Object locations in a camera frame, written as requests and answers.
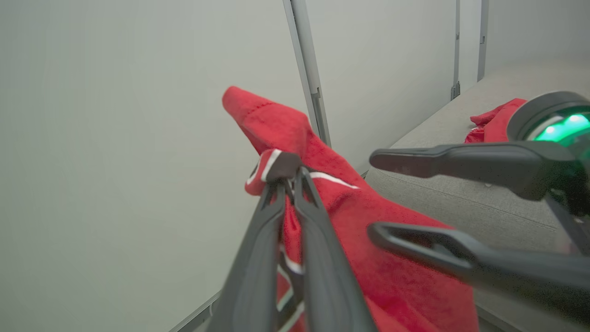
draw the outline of black plastic part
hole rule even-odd
[[[551,196],[546,198],[547,205],[559,220],[564,231],[568,234],[572,244],[584,256],[590,256],[590,232],[588,230],[588,219],[577,219],[567,209]]]
[[[377,332],[360,286],[305,168],[297,174],[294,198],[303,228],[308,331]]]
[[[367,233],[388,252],[590,327],[590,258],[494,250],[456,230],[408,224],[375,223]]]
[[[276,331],[278,230],[284,214],[284,186],[267,184],[207,331]]]
[[[526,141],[532,131],[553,116],[567,118],[586,112],[590,112],[590,101],[575,92],[547,93],[522,105],[510,118],[506,134],[511,141]]]
[[[527,200],[542,199],[561,174],[575,164],[555,142],[440,145],[430,149],[379,149],[376,168],[421,178],[437,174],[509,188]]]

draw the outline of red cloth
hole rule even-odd
[[[223,105],[262,155],[248,179],[247,191],[260,193],[261,186],[255,182],[261,180],[275,149],[297,154],[304,165],[315,170],[314,184],[381,332],[478,330],[470,287],[381,251],[366,234],[368,225],[382,221],[449,226],[381,197],[344,158],[313,133],[305,114],[237,87],[225,92]],[[289,199],[282,238],[287,266],[293,271],[301,269],[301,227]],[[279,287],[288,288],[290,282],[279,280]],[[280,290],[279,299],[284,293],[284,289]],[[297,323],[290,330],[304,331],[303,314],[294,316],[294,320]]]
[[[482,115],[472,116],[470,119],[477,127],[467,134],[465,143],[508,141],[506,136],[508,121],[524,103],[526,100],[516,98]]]

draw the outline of red fabric pile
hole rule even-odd
[[[298,155],[312,172],[352,270],[381,332],[475,332],[472,289],[438,272],[383,252],[366,228],[374,222],[449,228],[381,197],[344,158],[312,131],[307,116],[230,87],[223,105],[261,155],[246,189],[260,194],[269,169],[283,153]],[[304,331],[301,227],[287,199],[278,266],[279,331]]]
[[[506,136],[508,121],[524,103],[526,100],[516,98],[482,115],[472,116],[470,119],[477,127],[467,134],[465,143],[508,141]]]

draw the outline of gray fabric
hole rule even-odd
[[[487,112],[514,98],[532,99],[555,90],[590,97],[590,61],[552,60],[497,71],[463,92],[393,147],[462,143],[473,128],[471,115]],[[444,176],[413,178],[375,168],[369,170],[366,181],[385,198],[497,248],[554,251],[557,234],[562,232],[545,203],[524,201],[497,186]],[[476,303],[523,331],[578,330],[570,323],[498,295],[477,291]]]

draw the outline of metal frame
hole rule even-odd
[[[327,146],[331,147],[320,74],[317,69],[312,29],[305,0],[283,0],[283,5],[313,131]]]
[[[459,82],[459,42],[461,31],[461,0],[456,0],[455,16],[455,70],[453,73],[453,86],[451,88],[451,100],[457,98],[461,94],[461,83]]]
[[[174,326],[170,332],[194,332],[207,319],[212,316],[212,308],[215,301],[219,298],[220,292],[203,303],[197,310],[193,311],[188,317],[183,319],[178,325]]]
[[[480,28],[480,54],[477,65],[477,81],[479,82],[486,72],[486,51],[487,51],[487,23],[490,12],[490,1],[481,0],[481,28]]]

